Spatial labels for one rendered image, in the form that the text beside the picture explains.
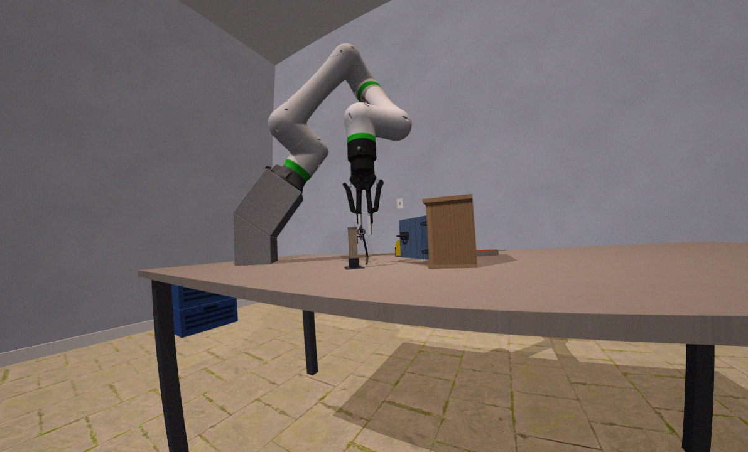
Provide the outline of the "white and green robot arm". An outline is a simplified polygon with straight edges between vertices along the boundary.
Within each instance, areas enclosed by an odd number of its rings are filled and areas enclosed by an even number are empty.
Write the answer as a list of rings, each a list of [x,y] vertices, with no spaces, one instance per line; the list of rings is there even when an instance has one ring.
[[[346,109],[344,115],[349,162],[356,158],[376,162],[376,137],[400,141],[410,134],[410,116],[386,97],[357,48],[340,44],[316,74],[268,119],[271,135],[290,151],[290,156],[284,166],[265,169],[302,193],[305,183],[328,156],[328,147],[311,131],[307,121],[344,80],[359,101]]]

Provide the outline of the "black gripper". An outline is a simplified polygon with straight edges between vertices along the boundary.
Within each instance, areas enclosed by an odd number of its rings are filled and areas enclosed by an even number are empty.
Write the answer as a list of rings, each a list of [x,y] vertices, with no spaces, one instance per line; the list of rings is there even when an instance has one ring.
[[[350,163],[350,167],[350,181],[343,183],[350,204],[350,211],[352,213],[356,213],[357,224],[359,224],[359,227],[360,225],[362,226],[362,191],[366,190],[368,235],[372,235],[372,214],[374,212],[377,212],[377,209],[379,209],[381,188],[384,182],[383,180],[376,178],[376,173],[374,172],[374,162],[370,158],[356,158]],[[376,199],[374,200],[374,208],[372,208],[371,188],[374,182],[376,182]],[[351,184],[353,184],[356,188],[356,209],[350,189]]]

